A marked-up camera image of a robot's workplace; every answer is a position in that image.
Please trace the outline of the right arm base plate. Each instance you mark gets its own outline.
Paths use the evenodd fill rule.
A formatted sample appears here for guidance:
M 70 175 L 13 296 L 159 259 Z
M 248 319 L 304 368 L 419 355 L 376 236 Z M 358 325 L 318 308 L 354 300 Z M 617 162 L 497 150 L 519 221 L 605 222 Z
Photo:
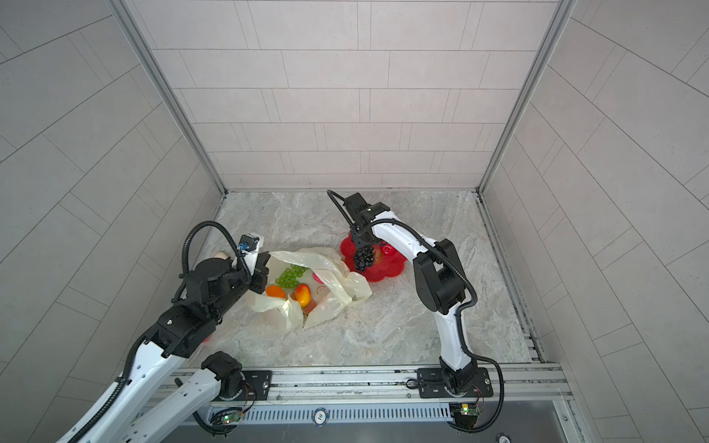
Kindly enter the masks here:
M 417 369 L 414 378 L 406 381 L 406 386 L 416 389 L 423 399 L 491 398 L 494 395 L 489 371 L 484 367 L 457 373 L 441 367 L 422 367 Z

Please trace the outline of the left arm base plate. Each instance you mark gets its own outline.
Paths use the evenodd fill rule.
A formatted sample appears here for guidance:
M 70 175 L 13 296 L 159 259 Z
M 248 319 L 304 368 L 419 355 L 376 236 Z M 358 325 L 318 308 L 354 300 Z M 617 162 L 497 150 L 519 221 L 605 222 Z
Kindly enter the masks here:
M 232 400 L 235 402 L 263 402 L 268 399 L 271 382 L 273 382 L 273 371 L 243 371 L 238 390 Z

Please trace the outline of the black grape bunch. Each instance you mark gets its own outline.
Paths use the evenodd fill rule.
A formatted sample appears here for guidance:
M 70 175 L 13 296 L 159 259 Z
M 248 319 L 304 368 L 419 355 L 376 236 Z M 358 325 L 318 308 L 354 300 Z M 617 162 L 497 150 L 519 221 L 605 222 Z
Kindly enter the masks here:
M 376 262 L 376 252 L 374 247 L 362 247 L 354 253 L 353 262 L 357 272 L 365 272 Z

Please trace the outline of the cream plastic fruit bag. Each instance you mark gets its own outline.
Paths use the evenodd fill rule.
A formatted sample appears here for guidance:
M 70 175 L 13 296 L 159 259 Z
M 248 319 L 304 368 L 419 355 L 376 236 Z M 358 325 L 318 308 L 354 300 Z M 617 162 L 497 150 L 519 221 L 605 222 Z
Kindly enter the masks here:
M 367 279 L 355 271 L 350 271 L 340 255 L 332 248 L 303 248 L 299 251 L 274 251 L 268 262 L 269 279 L 267 286 L 277 285 L 275 280 L 290 265 L 308 268 L 299 280 L 306 284 L 312 294 L 312 302 L 301 308 L 292 298 L 295 290 L 286 291 L 288 298 L 272 298 L 263 293 L 248 292 L 246 305 L 265 317 L 277 330 L 286 334 L 292 330 L 309 329 L 335 319 L 347 308 L 363 305 L 372 295 Z M 317 273 L 325 283 L 320 285 L 312 278 Z

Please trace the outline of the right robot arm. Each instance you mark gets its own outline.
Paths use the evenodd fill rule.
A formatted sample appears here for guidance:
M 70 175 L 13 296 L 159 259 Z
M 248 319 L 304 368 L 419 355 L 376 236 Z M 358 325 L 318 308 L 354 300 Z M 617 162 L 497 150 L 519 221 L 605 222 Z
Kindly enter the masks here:
M 443 384 L 453 395 L 470 391 L 477 358 L 468 348 L 461 310 L 474 306 L 477 294 L 463 272 L 454 244 L 421 236 L 388 206 L 369 204 L 359 193 L 347 198 L 332 190 L 327 194 L 349 225 L 356 271 L 363 273 L 375 265 L 377 245 L 388 245 L 411 262 L 415 291 L 425 308 L 434 313 L 439 332 Z

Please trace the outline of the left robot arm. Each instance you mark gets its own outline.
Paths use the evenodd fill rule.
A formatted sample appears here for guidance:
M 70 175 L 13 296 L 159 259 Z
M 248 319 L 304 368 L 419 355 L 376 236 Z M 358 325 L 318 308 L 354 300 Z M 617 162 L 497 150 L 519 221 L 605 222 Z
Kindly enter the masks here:
M 263 290 L 269 276 L 267 252 L 239 250 L 235 260 L 209 258 L 187 269 L 173 306 L 134 342 L 116 381 L 72 426 L 63 442 L 161 442 L 186 419 L 214 400 L 237 400 L 216 423 L 199 419 L 214 436 L 226 436 L 240 415 L 267 397 L 269 385 L 254 385 L 236 358 L 208 356 L 175 391 L 151 410 L 145 405 L 166 380 L 215 331 L 225 314 L 247 292 Z

